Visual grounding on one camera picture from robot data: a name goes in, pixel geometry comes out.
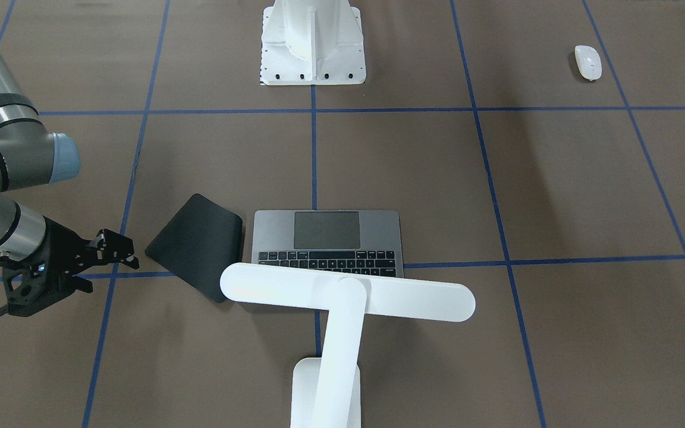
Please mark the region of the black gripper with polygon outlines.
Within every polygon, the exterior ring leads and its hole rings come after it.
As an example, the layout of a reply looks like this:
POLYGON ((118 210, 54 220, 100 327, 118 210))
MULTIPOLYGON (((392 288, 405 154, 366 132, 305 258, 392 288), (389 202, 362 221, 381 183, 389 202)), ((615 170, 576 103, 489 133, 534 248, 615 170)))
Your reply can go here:
POLYGON ((94 239, 88 241, 49 218, 44 220, 45 235, 40 247, 32 254, 32 277, 63 280, 91 266, 117 263, 133 270, 140 268, 135 244, 125 235, 101 229, 94 239))

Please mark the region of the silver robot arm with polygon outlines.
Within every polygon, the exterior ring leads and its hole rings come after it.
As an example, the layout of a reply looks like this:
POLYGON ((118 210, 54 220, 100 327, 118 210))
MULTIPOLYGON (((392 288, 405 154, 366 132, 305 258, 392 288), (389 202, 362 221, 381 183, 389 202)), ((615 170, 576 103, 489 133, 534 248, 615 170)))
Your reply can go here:
POLYGON ((93 237, 50 219, 9 196, 11 191, 66 182, 78 176, 78 145, 65 133, 50 131, 0 54, 0 258, 41 265, 52 255, 87 268, 80 252, 118 256, 136 265, 135 251, 122 254, 101 247, 93 237))

